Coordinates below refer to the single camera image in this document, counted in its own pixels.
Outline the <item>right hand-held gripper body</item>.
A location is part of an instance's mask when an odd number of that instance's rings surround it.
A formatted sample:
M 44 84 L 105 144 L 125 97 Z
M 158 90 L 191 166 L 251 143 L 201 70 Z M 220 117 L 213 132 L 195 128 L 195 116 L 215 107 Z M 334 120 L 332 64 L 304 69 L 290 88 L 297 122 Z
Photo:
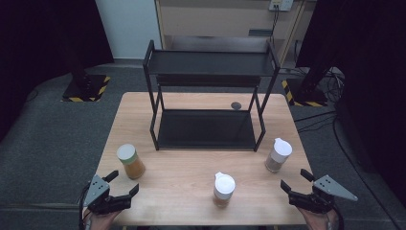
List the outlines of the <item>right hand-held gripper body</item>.
M 290 205 L 306 209 L 313 213 L 325 214 L 335 206 L 335 197 L 357 201 L 358 197 L 335 181 L 328 174 L 312 182 L 312 193 L 304 195 L 298 192 L 288 194 Z

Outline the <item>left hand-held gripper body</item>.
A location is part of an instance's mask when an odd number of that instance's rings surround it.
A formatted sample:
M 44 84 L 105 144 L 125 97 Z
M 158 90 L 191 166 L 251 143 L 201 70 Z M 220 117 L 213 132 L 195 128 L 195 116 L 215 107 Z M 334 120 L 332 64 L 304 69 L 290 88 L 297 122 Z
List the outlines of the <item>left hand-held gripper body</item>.
M 109 193 L 109 183 L 105 182 L 103 177 L 95 174 L 89 184 L 83 206 L 97 215 L 106 215 L 131 207 L 132 196 L 130 194 L 114 197 Z

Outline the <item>orange seasoning jar green-banded lid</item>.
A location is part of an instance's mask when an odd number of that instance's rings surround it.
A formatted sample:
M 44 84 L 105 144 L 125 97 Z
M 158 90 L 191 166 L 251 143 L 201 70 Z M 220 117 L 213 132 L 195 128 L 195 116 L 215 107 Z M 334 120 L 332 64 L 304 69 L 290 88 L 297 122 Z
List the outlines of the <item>orange seasoning jar green-banded lid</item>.
M 146 171 L 146 167 L 138 156 L 137 150 L 131 144 L 121 145 L 117 150 L 117 157 L 123 164 L 126 175 L 130 179 L 137 179 Z

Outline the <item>brown seasoning jar white flip-lid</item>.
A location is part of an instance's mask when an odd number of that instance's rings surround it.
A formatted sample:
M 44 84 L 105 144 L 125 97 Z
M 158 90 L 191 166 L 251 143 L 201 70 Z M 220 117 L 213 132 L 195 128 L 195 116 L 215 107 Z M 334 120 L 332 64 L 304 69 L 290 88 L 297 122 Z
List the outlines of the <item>brown seasoning jar white flip-lid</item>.
M 225 207 L 236 188 L 235 180 L 228 174 L 217 172 L 214 176 L 214 204 L 218 207 Z

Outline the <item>black two-tier metal rack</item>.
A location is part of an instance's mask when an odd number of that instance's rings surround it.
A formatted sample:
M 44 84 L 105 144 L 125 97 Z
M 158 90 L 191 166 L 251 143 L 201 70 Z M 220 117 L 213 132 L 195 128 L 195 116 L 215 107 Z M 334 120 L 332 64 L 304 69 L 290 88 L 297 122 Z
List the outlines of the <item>black two-tier metal rack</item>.
M 261 52 L 158 50 L 150 41 L 143 60 L 152 107 L 150 134 L 160 149 L 256 151 L 265 135 L 263 112 L 281 65 L 270 44 Z M 167 108 L 162 87 L 250 88 L 246 109 Z

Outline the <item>person's left hand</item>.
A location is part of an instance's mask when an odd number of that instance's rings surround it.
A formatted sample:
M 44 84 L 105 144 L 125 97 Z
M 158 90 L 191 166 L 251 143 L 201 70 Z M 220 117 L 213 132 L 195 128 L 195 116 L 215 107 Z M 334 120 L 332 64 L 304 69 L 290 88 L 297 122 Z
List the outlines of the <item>person's left hand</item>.
M 120 211 L 117 211 L 106 215 L 96 215 L 90 210 L 86 209 L 83 213 L 85 230 L 109 230 L 114 219 L 120 213 Z

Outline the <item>person's right hand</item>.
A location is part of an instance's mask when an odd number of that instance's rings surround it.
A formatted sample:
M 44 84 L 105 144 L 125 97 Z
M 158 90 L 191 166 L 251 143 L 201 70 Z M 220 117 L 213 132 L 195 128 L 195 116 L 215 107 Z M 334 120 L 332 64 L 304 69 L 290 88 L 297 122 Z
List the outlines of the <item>person's right hand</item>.
M 333 230 L 339 220 L 337 213 L 330 210 L 325 214 L 317 214 L 303 208 L 298 208 L 303 215 L 309 230 Z

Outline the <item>grey seasoning jar white flip-lid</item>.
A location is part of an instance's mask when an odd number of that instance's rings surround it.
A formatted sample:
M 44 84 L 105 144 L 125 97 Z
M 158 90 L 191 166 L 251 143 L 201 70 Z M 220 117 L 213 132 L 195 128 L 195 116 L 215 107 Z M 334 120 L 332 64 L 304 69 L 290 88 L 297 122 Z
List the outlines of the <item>grey seasoning jar white flip-lid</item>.
M 266 169 L 272 173 L 277 173 L 282 168 L 282 165 L 292 151 L 293 148 L 287 141 L 282 138 L 276 138 L 274 140 L 273 148 L 265 160 Z

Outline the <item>black stand with striped base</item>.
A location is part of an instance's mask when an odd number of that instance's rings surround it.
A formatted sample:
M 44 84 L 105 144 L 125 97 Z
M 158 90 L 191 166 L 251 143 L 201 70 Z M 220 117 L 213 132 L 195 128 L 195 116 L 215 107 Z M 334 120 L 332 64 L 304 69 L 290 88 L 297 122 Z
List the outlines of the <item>black stand with striped base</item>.
M 327 106 L 327 97 L 318 86 L 312 90 L 303 87 L 306 71 L 295 67 L 293 61 L 287 61 L 282 65 L 281 74 L 288 75 L 288 78 L 282 81 L 282 88 L 290 105 Z
M 83 68 L 76 53 L 64 48 L 63 57 L 72 80 L 62 95 L 64 102 L 97 102 L 110 78 L 106 75 L 90 75 Z

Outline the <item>black curtain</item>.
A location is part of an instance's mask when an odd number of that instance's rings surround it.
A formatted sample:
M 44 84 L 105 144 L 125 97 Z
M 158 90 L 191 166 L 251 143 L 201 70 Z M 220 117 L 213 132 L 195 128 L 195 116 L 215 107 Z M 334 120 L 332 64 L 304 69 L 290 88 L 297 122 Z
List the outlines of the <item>black curtain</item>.
M 0 141 L 37 85 L 70 73 L 64 48 L 84 69 L 113 60 L 96 0 L 0 0 Z
M 358 162 L 406 205 L 406 0 L 317 0 L 297 62 L 307 96 L 332 67 L 338 108 Z

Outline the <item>light wooden cabinet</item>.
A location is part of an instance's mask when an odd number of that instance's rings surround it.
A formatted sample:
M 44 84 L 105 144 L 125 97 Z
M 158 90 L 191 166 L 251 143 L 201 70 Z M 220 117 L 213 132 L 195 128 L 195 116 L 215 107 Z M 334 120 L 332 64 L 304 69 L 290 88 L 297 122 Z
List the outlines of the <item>light wooden cabinet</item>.
M 261 51 L 270 42 L 280 62 L 293 59 L 314 10 L 294 0 L 290 11 L 270 11 L 270 0 L 155 0 L 162 47 L 169 50 Z M 272 30 L 249 36 L 250 29 Z

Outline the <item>white wall power outlet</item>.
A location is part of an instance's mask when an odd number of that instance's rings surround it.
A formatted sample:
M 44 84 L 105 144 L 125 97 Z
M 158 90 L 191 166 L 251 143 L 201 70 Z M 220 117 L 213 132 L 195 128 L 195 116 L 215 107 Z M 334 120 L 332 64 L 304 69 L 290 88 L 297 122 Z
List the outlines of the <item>white wall power outlet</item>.
M 269 10 L 271 12 L 289 12 L 293 6 L 294 0 L 270 0 Z

